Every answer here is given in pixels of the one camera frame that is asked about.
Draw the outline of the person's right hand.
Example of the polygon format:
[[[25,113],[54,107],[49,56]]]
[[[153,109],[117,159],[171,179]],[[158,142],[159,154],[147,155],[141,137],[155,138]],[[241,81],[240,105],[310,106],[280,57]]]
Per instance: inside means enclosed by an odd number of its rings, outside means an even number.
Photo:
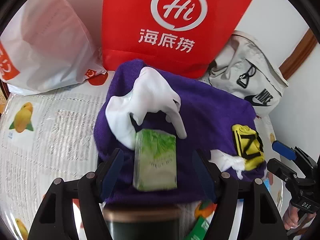
[[[285,230],[295,229],[299,226],[298,211],[299,209],[297,207],[294,207],[291,204],[289,204],[289,207],[283,215],[283,224]]]

